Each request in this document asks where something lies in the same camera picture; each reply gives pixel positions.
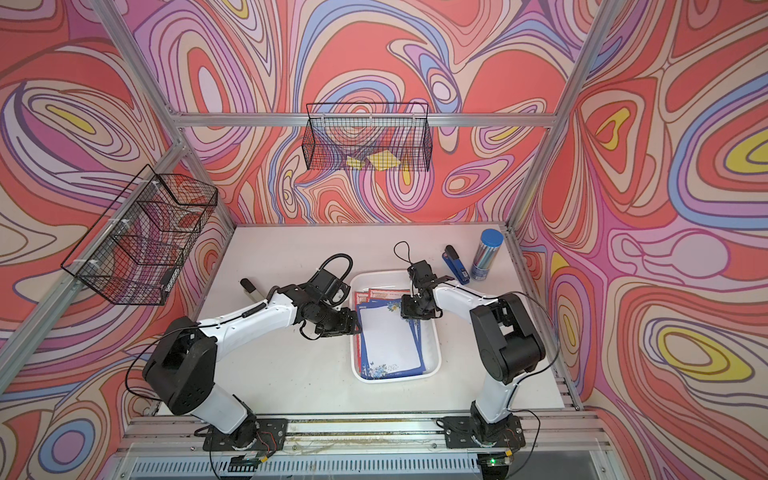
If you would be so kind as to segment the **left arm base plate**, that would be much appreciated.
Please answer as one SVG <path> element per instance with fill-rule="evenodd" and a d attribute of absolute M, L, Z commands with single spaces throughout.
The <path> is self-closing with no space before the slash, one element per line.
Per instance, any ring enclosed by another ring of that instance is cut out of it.
<path fill-rule="evenodd" d="M 286 418 L 246 419 L 233 433 L 225 434 L 215 427 L 205 435 L 206 452 L 261 452 L 281 451 L 287 436 Z"/>

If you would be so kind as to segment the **blue floral stationery sheet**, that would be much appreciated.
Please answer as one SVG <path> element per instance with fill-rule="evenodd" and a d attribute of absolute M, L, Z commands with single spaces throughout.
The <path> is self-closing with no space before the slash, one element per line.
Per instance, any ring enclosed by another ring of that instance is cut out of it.
<path fill-rule="evenodd" d="M 360 375 L 364 380 L 420 376 L 426 372 L 421 327 L 401 317 L 401 301 L 371 301 L 357 307 Z"/>

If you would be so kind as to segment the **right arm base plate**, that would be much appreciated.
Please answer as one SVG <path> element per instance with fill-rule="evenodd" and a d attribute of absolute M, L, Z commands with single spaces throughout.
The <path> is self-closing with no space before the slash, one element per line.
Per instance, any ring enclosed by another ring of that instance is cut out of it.
<path fill-rule="evenodd" d="M 481 416 L 447 416 L 435 424 L 449 449 L 505 448 L 516 452 L 527 444 L 521 421 L 514 414 L 496 423 L 487 423 Z"/>

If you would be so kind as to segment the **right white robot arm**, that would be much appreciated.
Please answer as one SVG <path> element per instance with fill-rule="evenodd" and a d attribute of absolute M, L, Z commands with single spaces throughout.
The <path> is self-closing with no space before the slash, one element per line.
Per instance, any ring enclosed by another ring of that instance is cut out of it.
<path fill-rule="evenodd" d="M 522 381 L 546 360 L 545 344 L 528 309 L 514 292 L 486 296 L 450 276 L 437 276 L 424 260 L 407 268 L 412 292 L 401 299 L 401 316 L 433 320 L 449 313 L 470 324 L 486 379 L 470 406 L 470 435 L 480 442 L 506 430 Z"/>

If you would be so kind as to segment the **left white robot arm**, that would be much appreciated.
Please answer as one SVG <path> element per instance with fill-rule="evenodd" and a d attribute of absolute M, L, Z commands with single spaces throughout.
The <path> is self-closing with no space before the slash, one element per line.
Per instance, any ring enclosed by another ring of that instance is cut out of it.
<path fill-rule="evenodd" d="M 174 320 L 142 370 L 145 382 L 175 415 L 192 415 L 244 450 L 259 435 L 254 413 L 215 382 L 217 363 L 233 350 L 275 330 L 312 325 L 314 339 L 355 335 L 356 312 L 304 283 L 275 287 L 270 295 L 228 317 L 196 323 Z"/>

